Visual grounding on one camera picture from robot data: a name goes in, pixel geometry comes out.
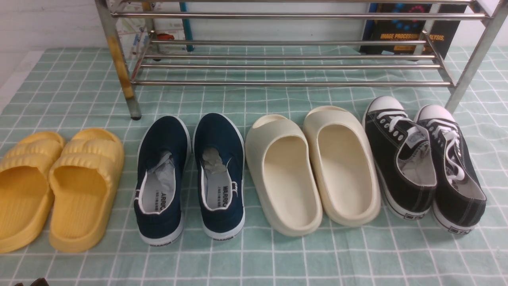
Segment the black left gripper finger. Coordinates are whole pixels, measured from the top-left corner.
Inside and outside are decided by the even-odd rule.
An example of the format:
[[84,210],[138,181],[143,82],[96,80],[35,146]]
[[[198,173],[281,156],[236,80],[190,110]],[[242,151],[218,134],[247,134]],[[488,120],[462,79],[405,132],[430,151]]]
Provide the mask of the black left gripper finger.
[[[19,282],[14,286],[24,286],[24,283]],[[29,286],[49,286],[49,284],[45,278],[38,278],[35,281],[33,281]]]

